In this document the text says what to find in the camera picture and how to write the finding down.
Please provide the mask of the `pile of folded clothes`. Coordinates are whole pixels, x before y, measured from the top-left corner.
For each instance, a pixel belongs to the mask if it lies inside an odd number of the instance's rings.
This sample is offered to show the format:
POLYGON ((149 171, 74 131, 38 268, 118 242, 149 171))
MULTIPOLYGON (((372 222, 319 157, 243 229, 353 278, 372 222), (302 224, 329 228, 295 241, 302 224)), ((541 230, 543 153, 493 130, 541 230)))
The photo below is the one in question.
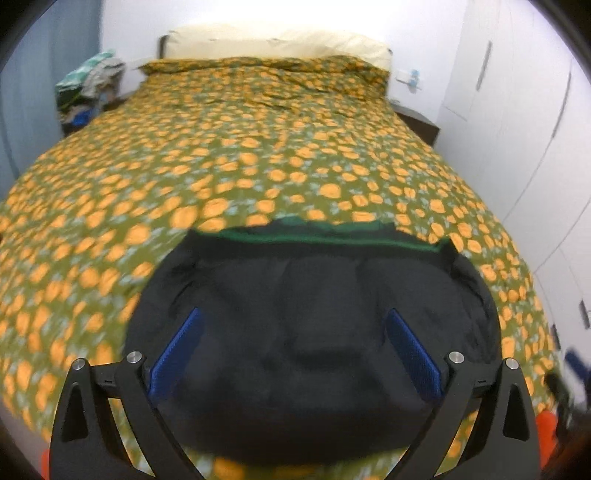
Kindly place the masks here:
POLYGON ((114 50, 85 60, 55 85, 55 99, 64 136, 79 131, 114 102, 125 62, 114 50))

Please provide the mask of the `black puffer jacket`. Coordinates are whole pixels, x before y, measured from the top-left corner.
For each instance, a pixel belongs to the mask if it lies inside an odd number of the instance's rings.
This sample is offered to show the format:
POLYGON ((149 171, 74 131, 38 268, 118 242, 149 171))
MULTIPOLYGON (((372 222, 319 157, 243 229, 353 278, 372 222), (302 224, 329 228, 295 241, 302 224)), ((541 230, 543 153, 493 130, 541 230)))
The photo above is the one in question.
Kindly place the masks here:
POLYGON ((424 402, 387 336, 396 309, 442 374, 447 355, 501 360, 488 286, 448 239, 379 222, 281 219, 191 230, 160 262, 124 348, 152 357, 166 327, 198 308, 204 334, 157 405, 174 437, 250 465, 322 464, 408 445, 424 402))

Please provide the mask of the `dark wooden headboard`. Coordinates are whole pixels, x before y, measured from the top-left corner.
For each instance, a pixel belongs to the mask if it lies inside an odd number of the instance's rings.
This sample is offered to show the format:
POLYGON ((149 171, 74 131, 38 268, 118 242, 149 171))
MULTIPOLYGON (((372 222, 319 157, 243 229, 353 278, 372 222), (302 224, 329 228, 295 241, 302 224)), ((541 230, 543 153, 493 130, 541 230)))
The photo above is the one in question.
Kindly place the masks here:
POLYGON ((157 48, 157 53, 158 53, 158 58, 159 59, 164 59, 166 56, 166 44, 168 41, 168 36, 164 35, 161 36, 158 40, 158 48, 157 48))

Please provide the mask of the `white wardrobe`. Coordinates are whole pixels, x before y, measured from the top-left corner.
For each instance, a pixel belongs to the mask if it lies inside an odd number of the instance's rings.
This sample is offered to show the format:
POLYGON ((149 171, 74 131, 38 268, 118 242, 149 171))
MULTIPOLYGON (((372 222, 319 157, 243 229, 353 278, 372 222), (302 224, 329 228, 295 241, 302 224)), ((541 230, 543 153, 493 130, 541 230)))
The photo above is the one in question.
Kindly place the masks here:
POLYGON ((530 1, 471 1, 439 151, 501 220, 561 346, 590 355, 590 83, 530 1))

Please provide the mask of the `grey blue curtain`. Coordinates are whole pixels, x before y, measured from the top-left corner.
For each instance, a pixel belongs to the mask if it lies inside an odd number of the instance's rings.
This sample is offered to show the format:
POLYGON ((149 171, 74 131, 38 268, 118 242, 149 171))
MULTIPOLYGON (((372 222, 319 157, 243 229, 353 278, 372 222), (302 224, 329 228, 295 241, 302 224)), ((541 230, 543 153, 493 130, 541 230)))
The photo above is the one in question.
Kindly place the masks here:
POLYGON ((62 138, 55 85, 99 50, 100 1, 55 1, 1 68, 1 196, 62 138))

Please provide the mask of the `dark wooden nightstand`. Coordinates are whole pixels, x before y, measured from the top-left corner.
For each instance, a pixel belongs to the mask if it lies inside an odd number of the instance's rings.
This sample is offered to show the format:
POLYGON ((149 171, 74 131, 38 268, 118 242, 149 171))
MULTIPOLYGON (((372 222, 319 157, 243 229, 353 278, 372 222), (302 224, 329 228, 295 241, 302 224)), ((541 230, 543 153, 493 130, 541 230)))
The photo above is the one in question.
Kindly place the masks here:
POLYGON ((407 126, 426 144, 433 147, 440 133, 440 127, 429 120, 423 114, 405 107, 399 103, 390 101, 394 112, 407 124, 407 126))

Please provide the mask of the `green orange floral duvet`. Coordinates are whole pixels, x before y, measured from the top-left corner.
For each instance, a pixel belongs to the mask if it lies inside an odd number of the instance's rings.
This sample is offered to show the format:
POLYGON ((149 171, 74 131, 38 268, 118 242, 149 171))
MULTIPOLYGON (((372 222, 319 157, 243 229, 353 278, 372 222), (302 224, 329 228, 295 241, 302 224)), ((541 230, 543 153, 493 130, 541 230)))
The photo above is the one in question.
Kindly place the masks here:
POLYGON ((41 154, 1 203, 1 398, 48 437, 66 369, 122 350, 140 289, 195 228, 298 217, 449 238, 480 271, 536 411, 552 339, 501 221, 352 57, 160 60, 130 99, 41 154))

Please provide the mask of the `cream pillow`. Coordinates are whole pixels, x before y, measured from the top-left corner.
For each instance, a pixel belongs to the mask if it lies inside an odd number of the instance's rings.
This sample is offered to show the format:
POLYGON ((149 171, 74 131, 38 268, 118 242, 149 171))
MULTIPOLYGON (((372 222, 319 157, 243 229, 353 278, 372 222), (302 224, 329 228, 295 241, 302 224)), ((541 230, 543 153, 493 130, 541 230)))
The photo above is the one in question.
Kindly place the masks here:
POLYGON ((164 59, 219 60, 233 57, 315 59, 352 56, 389 72, 391 49, 362 35, 325 31, 250 33, 231 26, 179 27, 169 31, 164 59))

